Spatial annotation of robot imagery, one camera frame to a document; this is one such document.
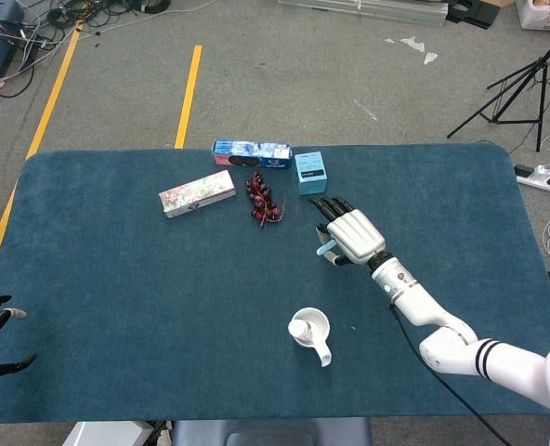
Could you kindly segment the white plastic basket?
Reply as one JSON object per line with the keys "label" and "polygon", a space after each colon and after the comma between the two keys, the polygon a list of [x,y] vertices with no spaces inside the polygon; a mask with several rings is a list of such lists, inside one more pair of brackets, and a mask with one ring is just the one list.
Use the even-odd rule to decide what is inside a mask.
{"label": "white plastic basket", "polygon": [[516,0],[516,8],[522,29],[550,32],[550,7],[537,7],[533,0]]}

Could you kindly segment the dark red grape bunch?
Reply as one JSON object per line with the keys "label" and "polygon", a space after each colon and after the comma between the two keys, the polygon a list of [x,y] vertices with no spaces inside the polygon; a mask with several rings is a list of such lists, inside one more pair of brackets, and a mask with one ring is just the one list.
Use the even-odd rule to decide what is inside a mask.
{"label": "dark red grape bunch", "polygon": [[280,223],[284,219],[284,204],[279,206],[272,198],[272,188],[262,175],[255,171],[250,179],[244,181],[246,196],[253,205],[251,217],[261,228],[268,224]]}

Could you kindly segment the white power strip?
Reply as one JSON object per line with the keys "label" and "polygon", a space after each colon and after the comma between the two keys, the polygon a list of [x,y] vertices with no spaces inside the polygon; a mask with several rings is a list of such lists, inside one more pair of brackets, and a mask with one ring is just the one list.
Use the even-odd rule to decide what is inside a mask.
{"label": "white power strip", "polygon": [[519,184],[550,192],[550,164],[538,164],[535,167],[516,164],[514,172]]}

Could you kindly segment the short yellow floor tape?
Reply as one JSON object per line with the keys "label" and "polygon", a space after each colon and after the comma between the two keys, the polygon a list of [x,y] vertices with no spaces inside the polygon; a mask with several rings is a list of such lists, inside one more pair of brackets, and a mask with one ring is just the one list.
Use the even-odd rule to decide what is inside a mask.
{"label": "short yellow floor tape", "polygon": [[196,45],[193,48],[189,75],[182,101],[181,113],[178,121],[177,133],[174,143],[174,148],[177,150],[181,150],[185,146],[202,52],[203,47],[201,45]]}

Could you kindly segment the white plastic box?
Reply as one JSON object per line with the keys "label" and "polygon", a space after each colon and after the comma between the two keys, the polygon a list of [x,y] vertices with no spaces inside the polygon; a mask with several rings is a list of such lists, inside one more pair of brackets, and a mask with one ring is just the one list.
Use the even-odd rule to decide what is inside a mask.
{"label": "white plastic box", "polygon": [[143,446],[153,427],[145,422],[78,422],[62,446]]}

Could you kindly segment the blue felt table mat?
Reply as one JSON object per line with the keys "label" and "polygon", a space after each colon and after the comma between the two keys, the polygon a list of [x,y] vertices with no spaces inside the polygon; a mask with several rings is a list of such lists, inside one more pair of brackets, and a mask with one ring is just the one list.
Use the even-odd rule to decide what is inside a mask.
{"label": "blue felt table mat", "polygon": [[[321,149],[327,193],[482,338],[550,350],[550,281],[506,151],[491,144]],[[461,414],[408,345],[364,266],[316,254],[322,214],[293,169],[263,174],[282,222],[237,193],[167,218],[159,193],[217,171],[208,150],[56,151],[22,168],[0,248],[0,295],[27,318],[0,333],[0,423]],[[329,320],[321,368],[288,323]],[[541,407],[478,376],[450,386],[481,413]]]}

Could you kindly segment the pale blue cup with handle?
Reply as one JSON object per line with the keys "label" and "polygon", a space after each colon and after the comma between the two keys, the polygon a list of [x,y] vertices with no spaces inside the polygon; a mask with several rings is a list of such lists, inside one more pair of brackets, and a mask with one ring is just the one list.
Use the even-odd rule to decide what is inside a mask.
{"label": "pale blue cup with handle", "polygon": [[302,345],[295,342],[303,348],[312,348],[319,357],[321,368],[328,367],[332,362],[332,353],[327,345],[327,339],[330,334],[330,323],[326,315],[317,308],[301,308],[294,314],[292,319],[310,322],[313,333],[313,344]]}

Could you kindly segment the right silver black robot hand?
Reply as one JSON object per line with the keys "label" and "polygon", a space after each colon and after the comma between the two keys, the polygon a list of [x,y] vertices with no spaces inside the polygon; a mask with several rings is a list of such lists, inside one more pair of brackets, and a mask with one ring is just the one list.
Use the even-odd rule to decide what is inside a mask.
{"label": "right silver black robot hand", "polygon": [[321,246],[331,239],[336,246],[323,256],[335,266],[365,265],[384,252],[386,240],[370,219],[341,197],[310,198],[328,220],[316,228]]}

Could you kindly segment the blue pink cookie box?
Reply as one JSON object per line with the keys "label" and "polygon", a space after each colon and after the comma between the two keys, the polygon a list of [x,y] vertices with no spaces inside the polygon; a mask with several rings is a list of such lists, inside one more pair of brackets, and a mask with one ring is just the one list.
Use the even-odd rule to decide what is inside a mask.
{"label": "blue pink cookie box", "polygon": [[288,169],[293,159],[290,144],[264,141],[216,139],[212,153],[216,164],[253,168]]}

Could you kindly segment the long yellow floor tape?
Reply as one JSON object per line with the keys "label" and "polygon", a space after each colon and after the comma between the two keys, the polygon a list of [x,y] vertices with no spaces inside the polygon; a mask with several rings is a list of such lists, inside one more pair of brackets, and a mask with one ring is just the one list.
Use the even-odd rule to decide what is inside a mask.
{"label": "long yellow floor tape", "polygon": [[[75,27],[73,28],[73,30],[71,31],[71,33],[67,35],[67,37],[70,38],[70,41],[65,51],[63,60],[60,64],[55,83],[53,84],[50,94],[48,96],[46,106],[44,108],[44,111],[38,123],[38,126],[36,127],[32,142],[27,151],[27,154],[25,157],[26,160],[33,157],[40,148],[40,145],[46,133],[46,128],[50,121],[52,112],[54,111],[56,102],[59,98],[60,91],[62,89],[65,77],[70,68],[72,57],[73,57],[75,48],[77,47],[77,43],[79,41],[79,37],[82,30],[83,30],[83,23],[81,21],[78,21]],[[4,208],[4,212],[0,218],[0,247],[5,237],[5,232],[7,229],[8,220],[10,218],[17,184],[18,184],[18,181],[15,181],[13,188],[11,190],[11,193],[8,197],[6,207]]]}

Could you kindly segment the aluminium profile rails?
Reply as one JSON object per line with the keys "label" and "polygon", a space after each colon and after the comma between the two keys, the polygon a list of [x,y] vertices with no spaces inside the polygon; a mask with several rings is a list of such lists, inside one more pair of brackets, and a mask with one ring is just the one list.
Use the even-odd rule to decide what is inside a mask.
{"label": "aluminium profile rails", "polygon": [[428,0],[277,0],[279,4],[380,20],[441,27],[449,5]]}

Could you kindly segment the black flat bracket plate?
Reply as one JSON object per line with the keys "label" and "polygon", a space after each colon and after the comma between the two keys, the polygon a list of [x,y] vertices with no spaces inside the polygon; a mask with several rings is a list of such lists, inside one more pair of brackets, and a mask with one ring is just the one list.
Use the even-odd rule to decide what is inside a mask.
{"label": "black flat bracket plate", "polygon": [[487,30],[494,23],[500,8],[484,0],[446,0],[447,20],[468,23]]}

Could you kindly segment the small light blue box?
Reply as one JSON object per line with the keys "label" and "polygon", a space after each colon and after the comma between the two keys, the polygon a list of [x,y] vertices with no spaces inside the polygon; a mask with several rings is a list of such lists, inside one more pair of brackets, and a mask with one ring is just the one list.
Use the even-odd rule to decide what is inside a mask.
{"label": "small light blue box", "polygon": [[296,154],[295,167],[299,195],[326,191],[328,177],[320,151]]}

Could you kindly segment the black tripod stand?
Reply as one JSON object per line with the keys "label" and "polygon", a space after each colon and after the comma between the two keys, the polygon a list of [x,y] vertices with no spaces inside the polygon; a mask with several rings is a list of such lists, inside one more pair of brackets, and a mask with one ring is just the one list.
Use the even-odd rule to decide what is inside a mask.
{"label": "black tripod stand", "polygon": [[[535,61],[511,72],[507,76],[486,87],[487,90],[499,86],[498,92],[474,111],[463,122],[458,124],[446,138],[452,138],[466,125],[476,118],[483,119],[490,125],[530,125],[530,130],[536,129],[535,150],[541,150],[543,135],[543,118],[547,108],[546,93],[548,89],[548,75],[550,62],[550,47]],[[540,86],[539,110],[535,118],[529,119],[503,119],[502,116],[515,102],[519,95],[526,89],[532,89],[534,85]]]}

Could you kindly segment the floral long box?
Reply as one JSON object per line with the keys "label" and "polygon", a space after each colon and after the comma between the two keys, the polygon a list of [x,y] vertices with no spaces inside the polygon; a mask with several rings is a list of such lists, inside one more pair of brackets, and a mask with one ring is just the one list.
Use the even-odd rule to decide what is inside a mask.
{"label": "floral long box", "polygon": [[159,193],[164,215],[173,218],[233,197],[236,194],[227,170]]}

